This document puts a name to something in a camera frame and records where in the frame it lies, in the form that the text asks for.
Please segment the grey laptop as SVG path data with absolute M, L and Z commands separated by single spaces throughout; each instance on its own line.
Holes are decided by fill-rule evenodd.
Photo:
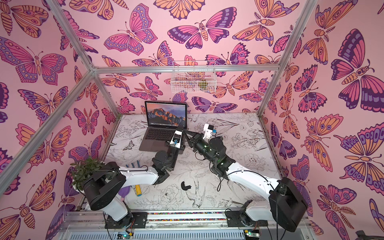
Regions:
M 145 102 L 148 127 L 139 147 L 143 152 L 167 151 L 178 127 L 187 128 L 186 103 Z

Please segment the black mouse battery cover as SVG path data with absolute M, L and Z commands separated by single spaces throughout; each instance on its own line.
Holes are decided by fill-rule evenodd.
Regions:
M 186 185 L 185 182 L 183 181 L 181 183 L 181 188 L 182 188 L 183 191 L 188 191 L 188 190 L 190 190 L 192 188 L 192 186 L 191 185 Z

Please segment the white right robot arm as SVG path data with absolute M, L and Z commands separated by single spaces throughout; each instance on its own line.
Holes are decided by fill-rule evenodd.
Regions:
M 266 177 L 249 170 L 230 158 L 223 139 L 214 137 L 206 141 L 204 134 L 184 131 L 189 147 L 211 163 L 211 171 L 224 180 L 241 184 L 269 201 L 270 212 L 263 213 L 251 203 L 245 207 L 245 214 L 253 221 L 273 219 L 288 232 L 295 232 L 305 215 L 308 204 L 292 180 Z

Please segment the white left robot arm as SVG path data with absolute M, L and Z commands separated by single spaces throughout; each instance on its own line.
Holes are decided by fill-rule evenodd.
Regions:
M 169 176 L 176 165 L 179 153 L 185 150 L 169 146 L 152 159 L 153 165 L 144 168 L 119 167 L 116 162 L 107 163 L 81 183 L 82 191 L 92 211 L 103 211 L 113 221 L 120 222 L 132 217 L 129 207 L 118 197 L 122 188 L 136 185 L 159 185 Z

